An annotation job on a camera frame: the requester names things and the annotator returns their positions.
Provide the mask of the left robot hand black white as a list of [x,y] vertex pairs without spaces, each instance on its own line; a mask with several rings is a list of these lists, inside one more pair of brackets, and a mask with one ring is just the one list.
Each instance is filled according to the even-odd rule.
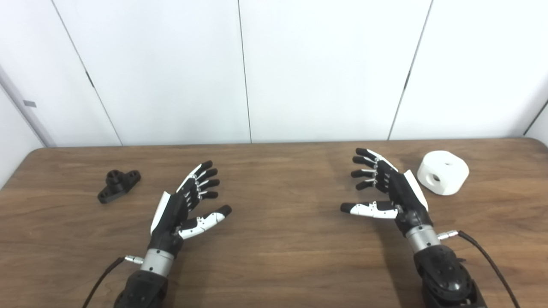
[[213,212],[189,218],[201,201],[218,197],[217,191],[209,191],[220,184],[213,178],[217,173],[213,162],[208,160],[196,166],[174,193],[163,193],[152,220],[148,249],[176,258],[185,240],[204,233],[231,214],[232,208],[223,205]]

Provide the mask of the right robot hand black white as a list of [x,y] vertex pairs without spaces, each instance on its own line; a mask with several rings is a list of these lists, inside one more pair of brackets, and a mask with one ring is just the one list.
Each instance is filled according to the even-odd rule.
[[434,226],[426,198],[411,170],[400,172],[380,154],[366,148],[357,148],[352,161],[366,166],[354,170],[352,178],[364,178],[356,190],[374,188],[387,195],[387,200],[342,203],[340,210],[351,215],[377,219],[393,219],[405,236],[413,228]]

